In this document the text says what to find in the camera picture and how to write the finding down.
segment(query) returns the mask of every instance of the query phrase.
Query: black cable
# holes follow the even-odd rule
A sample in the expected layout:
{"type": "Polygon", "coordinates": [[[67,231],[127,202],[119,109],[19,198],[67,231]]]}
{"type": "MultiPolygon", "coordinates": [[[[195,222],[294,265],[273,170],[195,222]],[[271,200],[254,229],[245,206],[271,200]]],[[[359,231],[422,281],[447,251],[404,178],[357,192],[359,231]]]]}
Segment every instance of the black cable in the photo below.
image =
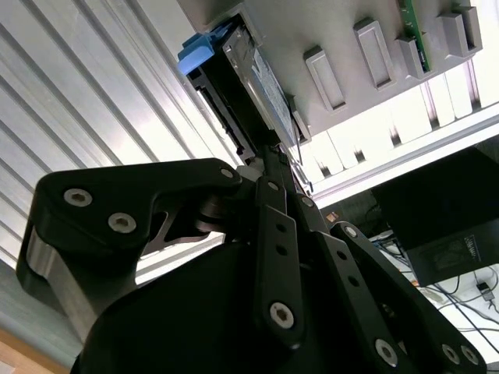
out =
{"type": "Polygon", "coordinates": [[[440,286],[439,284],[435,284],[435,285],[436,285],[436,286],[438,286],[439,288],[441,288],[442,290],[444,290],[444,291],[445,291],[445,293],[450,294],[450,295],[453,295],[453,294],[455,294],[455,293],[458,291],[458,289],[459,289],[459,284],[460,284],[460,283],[461,283],[461,275],[458,275],[458,282],[456,283],[456,285],[455,285],[455,290],[453,290],[453,292],[450,292],[450,291],[445,290],[445,289],[444,289],[442,286],[440,286]]]}
{"type": "Polygon", "coordinates": [[[439,288],[442,292],[445,293],[445,296],[447,296],[449,301],[454,304],[455,308],[462,314],[462,316],[468,320],[469,324],[471,324],[471,326],[473,326],[473,328],[475,328],[475,330],[492,347],[492,349],[494,349],[499,354],[499,349],[497,349],[496,346],[490,342],[490,340],[485,336],[485,334],[482,331],[478,330],[478,327],[476,327],[475,323],[473,323],[473,321],[468,317],[468,315],[466,313],[464,313],[461,308],[459,308],[459,305],[454,301],[453,297],[451,295],[448,295],[448,293],[442,287],[437,285],[437,288],[439,288]]]}
{"type": "MultiPolygon", "coordinates": [[[[499,285],[499,274],[497,274],[497,271],[495,269],[493,269],[492,267],[489,267],[489,269],[492,270],[492,273],[495,275],[495,278],[496,278],[494,286],[490,289],[490,291],[493,291],[499,285]]],[[[478,298],[482,298],[482,295],[480,294],[480,295],[478,295],[478,296],[476,296],[474,298],[471,298],[469,300],[459,301],[458,303],[459,304],[465,304],[465,303],[468,303],[468,302],[474,302],[478,298]]],[[[448,304],[442,305],[441,307],[438,308],[438,310],[442,310],[443,308],[447,308],[449,305],[452,305],[452,303],[448,303],[448,304]]]]}
{"type": "Polygon", "coordinates": [[[464,306],[465,308],[471,310],[472,312],[475,312],[477,315],[479,315],[480,317],[482,317],[483,319],[486,319],[487,321],[490,321],[490,322],[493,322],[495,323],[496,325],[499,326],[499,322],[493,318],[490,318],[489,316],[486,316],[485,314],[481,313],[480,310],[477,310],[471,306],[469,306],[468,304],[461,304],[461,306],[464,306]]]}
{"type": "Polygon", "coordinates": [[[405,258],[404,258],[404,257],[402,257],[402,256],[398,256],[398,255],[395,255],[394,253],[392,253],[392,252],[390,252],[390,251],[386,250],[386,249],[385,249],[385,248],[383,248],[383,247],[378,247],[378,248],[380,249],[380,251],[382,251],[382,252],[386,253],[387,255],[389,255],[392,259],[395,259],[396,261],[399,261],[402,265],[404,265],[404,266],[408,267],[409,269],[411,268],[411,267],[409,266],[409,263],[405,260],[405,258]]]}
{"type": "Polygon", "coordinates": [[[489,307],[493,306],[494,307],[494,310],[496,311],[497,314],[499,314],[499,310],[497,310],[497,306],[494,304],[494,302],[492,300],[490,300],[490,305],[489,307]]]}
{"type": "Polygon", "coordinates": [[[375,210],[377,207],[379,207],[379,205],[380,205],[380,204],[377,204],[377,203],[376,203],[376,204],[374,204],[371,208],[369,208],[369,209],[367,210],[366,214],[364,215],[364,220],[365,220],[365,222],[366,222],[366,223],[367,223],[367,222],[369,222],[369,221],[367,220],[367,216],[369,215],[369,213],[371,213],[373,210],[375,210]]]}
{"type": "Polygon", "coordinates": [[[474,333],[476,332],[476,330],[480,330],[480,331],[492,331],[492,332],[495,332],[495,333],[499,333],[499,329],[490,329],[488,327],[480,327],[479,329],[458,329],[460,332],[462,333],[474,333]]]}
{"type": "Polygon", "coordinates": [[[428,290],[430,290],[430,291],[433,291],[433,292],[438,292],[438,293],[440,293],[440,294],[444,294],[444,295],[445,295],[445,292],[444,292],[444,291],[436,290],[435,288],[432,288],[431,286],[419,287],[419,288],[427,288],[427,289],[428,289],[428,290]]]}

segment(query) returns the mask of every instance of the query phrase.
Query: metal bracket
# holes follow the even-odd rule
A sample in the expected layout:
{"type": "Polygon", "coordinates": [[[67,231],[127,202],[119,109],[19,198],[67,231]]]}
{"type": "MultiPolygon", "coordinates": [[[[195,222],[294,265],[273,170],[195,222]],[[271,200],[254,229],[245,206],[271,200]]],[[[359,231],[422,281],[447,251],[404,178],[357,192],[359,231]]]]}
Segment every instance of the metal bracket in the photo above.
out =
{"type": "Polygon", "coordinates": [[[215,159],[47,175],[37,185],[19,282],[64,312],[85,340],[104,309],[136,289],[144,249],[205,238],[194,211],[209,196],[230,195],[241,183],[230,166],[215,159]],[[154,232],[157,214],[165,222],[154,232]]]}
{"type": "MultiPolygon", "coordinates": [[[[476,357],[480,356],[360,230],[347,222],[338,222],[331,229],[331,234],[350,248],[376,300],[397,316],[397,326],[403,326],[397,331],[402,334],[407,355],[416,363],[418,370],[428,372],[430,368],[439,368],[438,372],[454,371],[455,363],[449,360],[443,346],[456,352],[461,351],[460,346],[467,347],[476,357]]],[[[462,372],[478,374],[486,371],[481,356],[479,363],[464,357],[460,361],[462,372]]]]}
{"type": "Polygon", "coordinates": [[[269,178],[257,182],[257,206],[257,326],[271,341],[295,350],[305,334],[296,224],[286,214],[285,190],[269,178]]]}
{"type": "Polygon", "coordinates": [[[315,259],[313,265],[325,269],[325,287],[341,301],[341,309],[349,316],[352,330],[356,332],[354,340],[363,354],[370,357],[377,372],[391,372],[396,368],[403,373],[416,373],[388,330],[349,247],[327,234],[324,219],[311,199],[299,194],[290,197],[290,210],[298,220],[300,247],[306,243],[308,249],[302,249],[300,258],[315,259]]]}

